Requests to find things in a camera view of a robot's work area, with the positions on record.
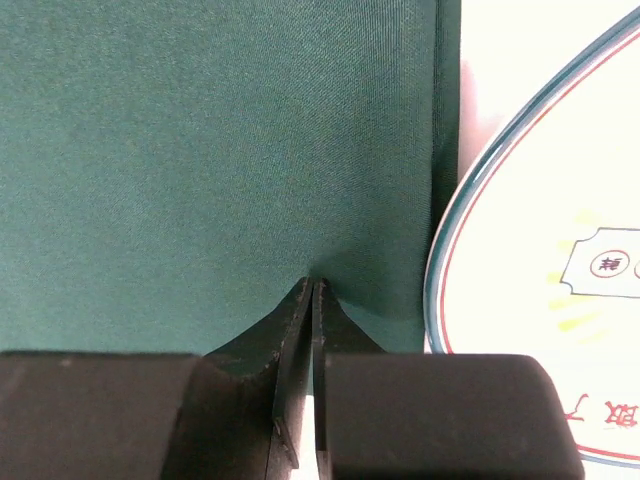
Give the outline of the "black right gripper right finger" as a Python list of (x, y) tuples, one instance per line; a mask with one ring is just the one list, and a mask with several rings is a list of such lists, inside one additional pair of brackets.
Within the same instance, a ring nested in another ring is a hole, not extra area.
[(311, 304), (323, 479), (581, 479), (555, 387), (533, 358), (388, 353), (326, 280)]

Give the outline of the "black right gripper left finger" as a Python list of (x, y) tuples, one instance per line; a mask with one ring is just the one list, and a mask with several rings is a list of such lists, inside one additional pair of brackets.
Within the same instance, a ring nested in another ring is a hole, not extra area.
[(284, 479), (298, 464), (313, 283), (206, 354), (5, 351), (5, 479)]

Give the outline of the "white plate orange sunburst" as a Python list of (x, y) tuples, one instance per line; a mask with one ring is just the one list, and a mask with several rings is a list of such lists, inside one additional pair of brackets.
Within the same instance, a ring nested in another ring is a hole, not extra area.
[(639, 465), (639, 14), (569, 62), (467, 170), (434, 238), (425, 348), (532, 356), (582, 457)]

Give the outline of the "dark green cloth placemat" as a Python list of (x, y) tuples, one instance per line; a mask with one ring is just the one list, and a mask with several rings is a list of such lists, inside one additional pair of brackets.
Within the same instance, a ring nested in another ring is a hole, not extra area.
[(5, 1), (1, 345), (208, 352), (303, 276), (423, 346), (457, 1)]

